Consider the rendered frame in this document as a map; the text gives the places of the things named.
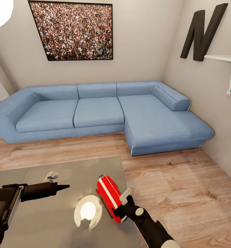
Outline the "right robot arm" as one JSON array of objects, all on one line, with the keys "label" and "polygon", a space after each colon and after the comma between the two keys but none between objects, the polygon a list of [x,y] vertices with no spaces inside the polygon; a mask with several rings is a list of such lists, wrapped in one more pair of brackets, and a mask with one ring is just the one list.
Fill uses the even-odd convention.
[{"label": "right robot arm", "polygon": [[121,205],[117,209],[112,209],[116,217],[123,219],[126,215],[135,224],[141,237],[148,248],[182,248],[166,231],[164,226],[157,220],[155,222],[149,213],[142,207],[135,206],[132,192],[128,188],[120,197]]}]

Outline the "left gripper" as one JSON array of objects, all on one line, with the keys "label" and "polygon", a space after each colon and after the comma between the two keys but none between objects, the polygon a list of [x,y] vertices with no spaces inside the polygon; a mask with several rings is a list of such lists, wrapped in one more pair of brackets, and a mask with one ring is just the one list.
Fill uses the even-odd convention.
[{"label": "left gripper", "polygon": [[36,191],[34,195],[35,199],[40,199],[44,197],[49,197],[57,194],[57,191],[69,188],[70,185],[58,185],[57,182],[55,183],[40,183],[36,184]]}]

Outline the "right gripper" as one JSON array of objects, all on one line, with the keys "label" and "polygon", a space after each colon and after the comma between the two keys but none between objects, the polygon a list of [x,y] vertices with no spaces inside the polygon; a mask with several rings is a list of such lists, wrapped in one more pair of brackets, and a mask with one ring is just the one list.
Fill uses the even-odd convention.
[{"label": "right gripper", "polygon": [[128,201],[127,204],[125,205],[121,204],[117,209],[111,208],[116,217],[120,217],[120,219],[123,219],[125,215],[129,217],[128,211],[130,206],[134,205],[134,201],[130,196],[127,198],[127,201]]}]

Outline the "radio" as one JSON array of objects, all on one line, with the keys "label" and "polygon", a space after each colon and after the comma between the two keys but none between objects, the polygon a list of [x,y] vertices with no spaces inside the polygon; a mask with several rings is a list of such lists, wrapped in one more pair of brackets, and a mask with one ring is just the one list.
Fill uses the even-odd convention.
[{"label": "radio", "polygon": [[126,219],[128,218],[126,215],[123,219],[120,219],[120,217],[116,217],[114,215],[111,209],[117,209],[121,205],[121,201],[119,200],[121,193],[114,181],[111,180],[108,176],[101,175],[97,182],[97,188],[98,190],[96,189],[96,192],[98,195],[101,196],[110,218],[114,219],[117,223],[122,223],[123,221],[126,221]]}]

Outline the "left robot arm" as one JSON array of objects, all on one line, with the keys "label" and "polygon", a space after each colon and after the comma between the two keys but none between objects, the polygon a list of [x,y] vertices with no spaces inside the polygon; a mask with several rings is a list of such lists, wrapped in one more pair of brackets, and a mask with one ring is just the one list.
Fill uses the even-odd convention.
[{"label": "left robot arm", "polygon": [[[0,246],[4,238],[4,232],[12,222],[19,202],[35,200],[57,194],[57,191],[69,188],[70,185],[58,185],[52,180],[58,178],[59,173],[50,172],[47,174],[43,183],[28,185],[8,184],[0,188]],[[23,186],[23,189],[19,186]]]}]

